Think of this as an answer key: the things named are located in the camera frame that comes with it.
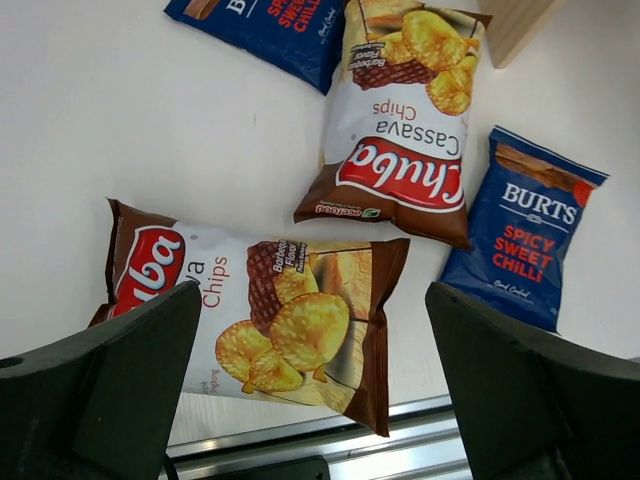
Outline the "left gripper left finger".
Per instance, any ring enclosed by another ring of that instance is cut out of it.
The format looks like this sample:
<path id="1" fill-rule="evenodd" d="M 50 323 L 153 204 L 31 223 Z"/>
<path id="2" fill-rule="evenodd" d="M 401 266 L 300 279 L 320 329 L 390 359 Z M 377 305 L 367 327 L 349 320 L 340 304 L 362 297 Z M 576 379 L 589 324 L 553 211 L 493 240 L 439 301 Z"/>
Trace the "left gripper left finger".
<path id="1" fill-rule="evenodd" d="M 2 359 L 2 478 L 176 478 L 166 448 L 200 311 L 187 281 Z"/>

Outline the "blue Burts chilli bag back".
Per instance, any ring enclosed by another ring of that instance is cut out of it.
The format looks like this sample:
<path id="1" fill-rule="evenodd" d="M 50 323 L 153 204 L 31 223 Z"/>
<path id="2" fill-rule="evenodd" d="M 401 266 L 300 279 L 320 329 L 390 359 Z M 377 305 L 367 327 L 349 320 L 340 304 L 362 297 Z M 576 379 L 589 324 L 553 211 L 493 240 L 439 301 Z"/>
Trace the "blue Burts chilli bag back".
<path id="1" fill-rule="evenodd" d="M 341 58 L 344 6 L 336 0 L 172 0 L 164 13 L 327 94 Z"/>

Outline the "Chuba cassava chips bag front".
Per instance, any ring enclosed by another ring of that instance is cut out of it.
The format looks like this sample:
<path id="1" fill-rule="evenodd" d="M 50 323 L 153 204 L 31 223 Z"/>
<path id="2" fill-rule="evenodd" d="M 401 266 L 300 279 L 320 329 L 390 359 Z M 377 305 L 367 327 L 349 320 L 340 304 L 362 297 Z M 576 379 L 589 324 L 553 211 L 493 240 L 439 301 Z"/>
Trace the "Chuba cassava chips bag front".
<path id="1" fill-rule="evenodd" d="M 264 239 L 109 206 L 107 300 L 94 324 L 193 282 L 201 310 L 185 392 L 327 407 L 388 434 L 384 306 L 408 239 Z"/>

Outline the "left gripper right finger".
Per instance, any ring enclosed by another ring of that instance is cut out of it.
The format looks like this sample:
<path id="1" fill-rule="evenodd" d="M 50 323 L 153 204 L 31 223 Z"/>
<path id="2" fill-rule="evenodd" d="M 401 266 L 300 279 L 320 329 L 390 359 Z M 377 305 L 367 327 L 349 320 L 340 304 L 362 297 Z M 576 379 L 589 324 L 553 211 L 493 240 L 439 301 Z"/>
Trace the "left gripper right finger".
<path id="1" fill-rule="evenodd" d="M 425 304 L 474 478 L 638 478 L 638 363 L 443 283 Z"/>

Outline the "blue burts chilli bag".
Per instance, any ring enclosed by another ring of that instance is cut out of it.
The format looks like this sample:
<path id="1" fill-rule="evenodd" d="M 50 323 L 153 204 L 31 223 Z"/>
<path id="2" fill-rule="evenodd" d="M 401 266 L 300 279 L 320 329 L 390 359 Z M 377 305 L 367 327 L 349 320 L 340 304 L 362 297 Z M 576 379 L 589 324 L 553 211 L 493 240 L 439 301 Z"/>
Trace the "blue burts chilli bag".
<path id="1" fill-rule="evenodd" d="M 327 94 L 341 58 L 344 6 L 336 0 L 172 0 L 164 13 Z"/>
<path id="2" fill-rule="evenodd" d="M 591 193 L 608 177 L 494 127 L 469 212 L 471 247 L 451 251 L 440 282 L 556 332 L 568 248 Z"/>

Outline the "blue Burts chilli bag front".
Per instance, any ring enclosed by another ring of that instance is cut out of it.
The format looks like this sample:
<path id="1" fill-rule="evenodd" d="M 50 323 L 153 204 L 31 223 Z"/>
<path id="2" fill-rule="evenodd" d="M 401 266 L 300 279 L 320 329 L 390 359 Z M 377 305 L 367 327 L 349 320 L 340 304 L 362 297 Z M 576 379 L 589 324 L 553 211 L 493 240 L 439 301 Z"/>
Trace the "blue Burts chilli bag front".
<path id="1" fill-rule="evenodd" d="M 608 177 L 494 127 L 469 212 L 471 247 L 451 251 L 440 282 L 556 332 L 568 248 L 591 193 Z"/>

